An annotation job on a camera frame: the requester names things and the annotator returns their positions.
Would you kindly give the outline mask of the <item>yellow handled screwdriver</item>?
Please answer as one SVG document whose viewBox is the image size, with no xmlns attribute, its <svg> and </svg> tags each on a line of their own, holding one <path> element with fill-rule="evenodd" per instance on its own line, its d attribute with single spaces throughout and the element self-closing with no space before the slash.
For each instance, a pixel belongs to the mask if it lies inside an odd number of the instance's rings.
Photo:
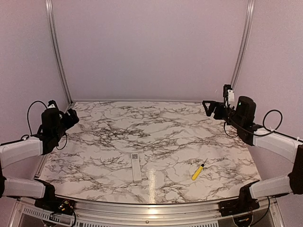
<svg viewBox="0 0 303 227">
<path fill-rule="evenodd" d="M 195 180 L 198 178 L 198 176 L 200 175 L 200 173 L 201 173 L 202 170 L 204 169 L 207 160 L 208 160 L 208 158 L 204 161 L 204 163 L 202 163 L 202 164 L 199 166 L 199 168 L 198 168 L 198 169 L 195 171 L 195 173 L 192 175 L 192 178 L 191 178 L 191 179 L 192 179 L 193 181 L 195 181 Z"/>
</svg>

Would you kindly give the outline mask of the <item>white remote control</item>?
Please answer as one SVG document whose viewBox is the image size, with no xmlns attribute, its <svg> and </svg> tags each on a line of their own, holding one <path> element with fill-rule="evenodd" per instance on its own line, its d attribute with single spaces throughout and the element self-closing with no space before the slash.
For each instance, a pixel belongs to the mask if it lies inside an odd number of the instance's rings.
<svg viewBox="0 0 303 227">
<path fill-rule="evenodd" d="M 141 174 L 141 167 L 140 167 L 140 160 L 138 153 L 133 153 L 131 155 L 131 162 L 132 162 L 133 181 L 139 182 L 142 180 L 142 174 Z"/>
</svg>

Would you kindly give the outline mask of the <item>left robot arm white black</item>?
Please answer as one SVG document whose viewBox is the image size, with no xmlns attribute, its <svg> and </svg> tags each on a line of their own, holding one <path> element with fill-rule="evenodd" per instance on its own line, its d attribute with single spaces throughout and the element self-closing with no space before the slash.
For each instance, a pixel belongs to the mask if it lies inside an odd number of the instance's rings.
<svg viewBox="0 0 303 227">
<path fill-rule="evenodd" d="M 42 124 L 38 132 L 26 139 L 3 143 L 0 146 L 2 169 L 21 160 L 50 154 L 59 146 L 66 131 L 79 122 L 73 109 L 62 112 L 47 108 L 41 114 Z M 43 180 L 28 180 L 0 176 L 1 197 L 27 197 L 35 199 L 35 206 L 55 213 L 73 214 L 74 201 L 56 197 L 55 187 Z"/>
</svg>

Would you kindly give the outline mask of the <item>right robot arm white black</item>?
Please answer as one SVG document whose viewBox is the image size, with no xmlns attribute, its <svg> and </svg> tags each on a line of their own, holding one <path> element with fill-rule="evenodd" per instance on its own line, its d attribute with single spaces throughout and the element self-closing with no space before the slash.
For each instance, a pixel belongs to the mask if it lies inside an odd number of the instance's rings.
<svg viewBox="0 0 303 227">
<path fill-rule="evenodd" d="M 267 196 L 284 196 L 303 193 L 303 142 L 300 139 L 265 128 L 254 123 L 256 103 L 247 96 L 240 96 L 236 108 L 228 101 L 203 101 L 207 116 L 223 120 L 234 127 L 238 137 L 247 145 L 269 150 L 293 164 L 288 175 L 258 181 L 243 188 L 245 194 L 235 200 L 234 207 L 244 212 L 253 204 L 253 199 Z"/>
</svg>

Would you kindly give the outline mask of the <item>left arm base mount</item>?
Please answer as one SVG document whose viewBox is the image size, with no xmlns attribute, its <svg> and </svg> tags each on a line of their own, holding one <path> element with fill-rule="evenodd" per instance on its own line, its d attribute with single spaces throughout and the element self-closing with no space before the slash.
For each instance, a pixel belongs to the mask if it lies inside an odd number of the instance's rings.
<svg viewBox="0 0 303 227">
<path fill-rule="evenodd" d="M 55 195 L 55 187 L 43 180 L 36 179 L 45 186 L 43 198 L 36 199 L 35 206 L 44 210 L 51 211 L 53 214 L 60 213 L 65 215 L 74 215 L 75 201 L 71 199 L 59 198 Z"/>
</svg>

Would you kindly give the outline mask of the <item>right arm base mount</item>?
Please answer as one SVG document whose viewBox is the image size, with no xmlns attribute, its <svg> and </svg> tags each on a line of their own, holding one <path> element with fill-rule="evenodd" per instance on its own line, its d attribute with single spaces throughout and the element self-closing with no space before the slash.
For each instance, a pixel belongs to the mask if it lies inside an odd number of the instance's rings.
<svg viewBox="0 0 303 227">
<path fill-rule="evenodd" d="M 249 183 L 241 187 L 238 198 L 218 203 L 219 212 L 222 217 L 251 212 L 260 208 L 258 200 L 253 199 L 250 194 L 251 186 L 252 183 Z"/>
</svg>

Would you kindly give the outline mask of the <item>right aluminium frame post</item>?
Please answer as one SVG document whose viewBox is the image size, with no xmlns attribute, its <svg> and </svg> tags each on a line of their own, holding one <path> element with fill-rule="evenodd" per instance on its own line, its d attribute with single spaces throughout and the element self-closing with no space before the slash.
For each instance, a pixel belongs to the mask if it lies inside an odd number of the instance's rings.
<svg viewBox="0 0 303 227">
<path fill-rule="evenodd" d="M 233 90 L 236 89 L 237 82 L 240 77 L 242 62 L 243 62 L 245 52 L 246 52 L 246 49 L 247 49 L 247 46 L 249 43 L 250 32 L 251 32 L 252 22 L 253 22 L 253 14 L 254 14 L 254 9 L 255 9 L 255 3 L 256 3 L 255 0 L 248 0 L 240 48 L 239 48 L 238 57 L 237 57 L 237 60 L 235 63 L 235 67 L 234 67 L 232 79 L 231 79 L 231 87 Z"/>
</svg>

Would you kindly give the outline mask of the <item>aluminium frame post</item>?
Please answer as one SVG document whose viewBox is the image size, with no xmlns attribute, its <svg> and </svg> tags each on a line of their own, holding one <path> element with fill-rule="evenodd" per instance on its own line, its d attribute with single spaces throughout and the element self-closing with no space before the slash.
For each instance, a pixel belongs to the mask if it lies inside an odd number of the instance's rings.
<svg viewBox="0 0 303 227">
<path fill-rule="evenodd" d="M 232 79 L 231 79 L 231 87 L 233 90 L 236 89 L 237 82 L 240 77 L 242 62 L 243 62 L 245 52 L 246 52 L 246 49 L 247 49 L 247 46 L 249 43 L 250 32 L 251 32 L 252 22 L 253 22 L 253 14 L 254 14 L 254 9 L 255 9 L 255 3 L 256 3 L 255 0 L 248 0 L 240 48 L 239 48 L 238 57 L 237 57 L 237 60 L 235 63 L 235 67 L 234 67 Z"/>
<path fill-rule="evenodd" d="M 63 62 L 62 62 L 62 57 L 61 57 L 61 53 L 60 53 L 60 47 L 59 47 L 56 26 L 55 26 L 53 1 L 46 0 L 45 7 L 46 7 L 47 20 L 48 20 L 48 24 L 49 24 L 52 47 L 53 47 L 53 51 L 54 51 L 54 56 L 55 56 L 55 61 L 56 61 L 60 81 L 62 83 L 62 88 L 63 88 L 63 92 L 65 95 L 66 101 L 67 101 L 68 105 L 71 106 L 73 104 L 73 101 L 71 98 L 71 93 L 69 90 L 69 86 L 68 86 L 68 82 L 67 82 L 67 78 L 65 75 Z"/>
</svg>

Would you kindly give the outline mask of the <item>left aluminium frame post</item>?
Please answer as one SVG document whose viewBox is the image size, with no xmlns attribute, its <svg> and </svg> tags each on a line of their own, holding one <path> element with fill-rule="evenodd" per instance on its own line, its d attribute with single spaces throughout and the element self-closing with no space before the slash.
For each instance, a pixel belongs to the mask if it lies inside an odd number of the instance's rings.
<svg viewBox="0 0 303 227">
<path fill-rule="evenodd" d="M 49 24 L 52 47 L 53 47 L 53 51 L 54 51 L 54 56 L 55 56 L 55 61 L 56 61 L 60 81 L 62 83 L 62 88 L 63 88 L 63 92 L 65 95 L 66 101 L 67 101 L 68 105 L 71 106 L 73 104 L 73 101 L 71 98 L 71 93 L 69 90 L 69 86 L 68 86 L 68 82 L 67 82 L 67 78 L 65 75 L 63 62 L 62 62 L 62 57 L 61 57 L 61 53 L 60 53 L 60 47 L 59 47 L 56 26 L 55 26 L 53 1 L 46 0 L 45 7 L 46 7 L 47 20 L 48 20 L 48 24 Z"/>
</svg>

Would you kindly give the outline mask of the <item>front aluminium rail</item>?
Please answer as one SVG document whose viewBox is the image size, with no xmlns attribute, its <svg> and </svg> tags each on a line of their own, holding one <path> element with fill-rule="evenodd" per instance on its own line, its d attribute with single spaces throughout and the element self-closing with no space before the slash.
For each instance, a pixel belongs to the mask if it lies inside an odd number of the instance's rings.
<svg viewBox="0 0 303 227">
<path fill-rule="evenodd" d="M 127 204 L 75 200 L 76 216 L 51 215 L 33 199 L 15 204 L 10 227 L 233 227 L 246 213 L 223 217 L 219 200 L 181 204 Z"/>
</svg>

